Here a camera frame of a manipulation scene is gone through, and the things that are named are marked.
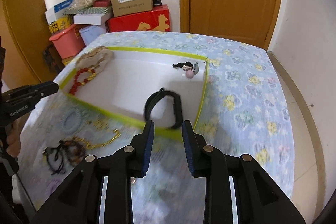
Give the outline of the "person's left hand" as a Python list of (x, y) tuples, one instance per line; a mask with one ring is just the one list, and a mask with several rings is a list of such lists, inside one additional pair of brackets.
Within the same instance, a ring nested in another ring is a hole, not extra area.
[(6, 141), (8, 144), (6, 152), (12, 157), (17, 157), (21, 150), (20, 131), (19, 131), (18, 121), (14, 121), (11, 124), (11, 131), (7, 135)]

